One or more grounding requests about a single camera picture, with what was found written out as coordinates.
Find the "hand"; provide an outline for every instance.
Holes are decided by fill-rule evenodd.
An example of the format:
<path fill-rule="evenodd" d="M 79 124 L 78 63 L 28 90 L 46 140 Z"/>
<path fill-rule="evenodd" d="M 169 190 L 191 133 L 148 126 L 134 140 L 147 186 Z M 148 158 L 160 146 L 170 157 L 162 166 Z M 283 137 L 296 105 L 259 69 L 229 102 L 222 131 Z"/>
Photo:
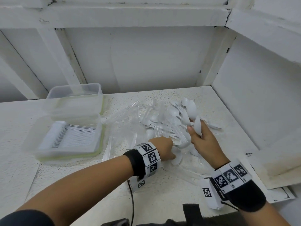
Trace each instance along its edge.
<path fill-rule="evenodd" d="M 150 139 L 149 142 L 156 146 L 162 162 L 175 159 L 175 155 L 171 152 L 173 142 L 170 138 L 158 137 Z"/>
<path fill-rule="evenodd" d="M 198 153 L 214 168 L 217 169 L 220 166 L 230 162 L 225 156 L 215 136 L 207 127 L 204 121 L 201 120 L 202 125 L 202 138 L 194 131 L 193 127 L 187 127 L 191 136 L 191 142 Z"/>

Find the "left hand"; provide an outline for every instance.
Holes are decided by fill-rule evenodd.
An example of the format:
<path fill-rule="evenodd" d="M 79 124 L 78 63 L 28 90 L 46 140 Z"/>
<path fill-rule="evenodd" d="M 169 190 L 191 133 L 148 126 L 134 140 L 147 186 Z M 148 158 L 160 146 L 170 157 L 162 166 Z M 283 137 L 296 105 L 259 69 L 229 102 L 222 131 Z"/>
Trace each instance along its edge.
<path fill-rule="evenodd" d="M 149 142 L 154 144 L 157 148 L 162 162 L 175 159 L 175 155 L 171 152 L 173 142 L 170 138 L 158 137 L 150 139 Z"/>

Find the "container lid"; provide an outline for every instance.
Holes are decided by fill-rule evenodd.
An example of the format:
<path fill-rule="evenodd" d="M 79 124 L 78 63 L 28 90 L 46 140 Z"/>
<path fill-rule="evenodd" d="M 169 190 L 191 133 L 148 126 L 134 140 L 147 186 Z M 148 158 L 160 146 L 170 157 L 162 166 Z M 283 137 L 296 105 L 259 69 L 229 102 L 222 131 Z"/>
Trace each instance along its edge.
<path fill-rule="evenodd" d="M 99 83 L 53 87 L 43 110 L 49 115 L 99 114 L 102 109 L 103 94 Z"/>

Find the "cable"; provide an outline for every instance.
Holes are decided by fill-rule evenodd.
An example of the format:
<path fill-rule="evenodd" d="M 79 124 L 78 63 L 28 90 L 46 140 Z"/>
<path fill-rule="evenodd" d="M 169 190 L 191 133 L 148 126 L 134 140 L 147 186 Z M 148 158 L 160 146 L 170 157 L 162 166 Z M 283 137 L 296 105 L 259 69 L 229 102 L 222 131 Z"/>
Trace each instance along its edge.
<path fill-rule="evenodd" d="M 224 204 L 224 205 L 228 205 L 228 206 L 232 207 L 233 209 L 236 209 L 237 211 L 239 211 L 239 209 L 235 208 L 235 207 L 232 206 L 232 205 L 229 205 L 228 203 L 226 203 L 226 202 L 224 202 L 224 201 L 221 201 L 221 203 Z"/>
<path fill-rule="evenodd" d="M 127 180 L 128 182 L 128 185 L 129 185 L 129 189 L 130 189 L 130 192 L 131 192 L 131 197 L 132 197 L 132 205 L 133 205 L 133 213 L 132 213 L 132 221 L 131 221 L 131 226 L 133 226 L 133 221 L 134 221 L 134 197 L 133 197 L 133 192 L 132 192 L 132 189 L 131 189 L 131 186 L 130 186 L 130 180 Z"/>

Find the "black sleeve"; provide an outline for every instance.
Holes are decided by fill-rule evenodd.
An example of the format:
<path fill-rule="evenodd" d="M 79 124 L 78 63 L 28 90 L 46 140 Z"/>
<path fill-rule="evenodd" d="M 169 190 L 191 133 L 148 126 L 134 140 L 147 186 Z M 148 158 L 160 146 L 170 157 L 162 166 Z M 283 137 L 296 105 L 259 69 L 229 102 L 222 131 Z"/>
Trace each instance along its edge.
<path fill-rule="evenodd" d="M 0 220 L 0 226 L 55 226 L 45 213 L 38 210 L 20 210 Z"/>

